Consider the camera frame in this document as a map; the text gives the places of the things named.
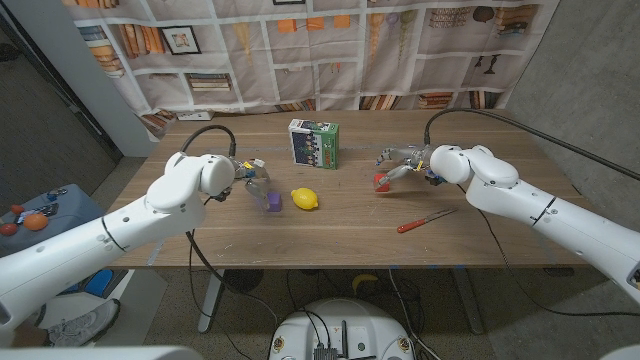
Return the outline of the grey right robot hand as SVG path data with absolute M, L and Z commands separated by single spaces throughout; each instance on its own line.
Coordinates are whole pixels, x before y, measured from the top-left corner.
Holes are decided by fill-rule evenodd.
M 392 180 L 401 178 L 410 172 L 422 172 L 426 177 L 432 177 L 434 173 L 430 168 L 430 156 L 432 148 L 429 146 L 386 148 L 376 160 L 377 165 L 385 161 L 397 162 L 398 166 L 388 171 L 379 180 L 374 181 L 374 188 L 378 190 L 391 183 Z

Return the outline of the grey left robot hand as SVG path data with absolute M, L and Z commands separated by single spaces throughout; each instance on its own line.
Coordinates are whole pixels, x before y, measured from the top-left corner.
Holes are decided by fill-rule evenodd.
M 265 162 L 261 159 L 250 159 L 239 161 L 231 159 L 234 165 L 235 181 L 242 181 L 245 190 L 253 196 L 262 210 L 268 210 L 270 203 L 268 200 L 268 188 L 270 176 L 265 168 Z

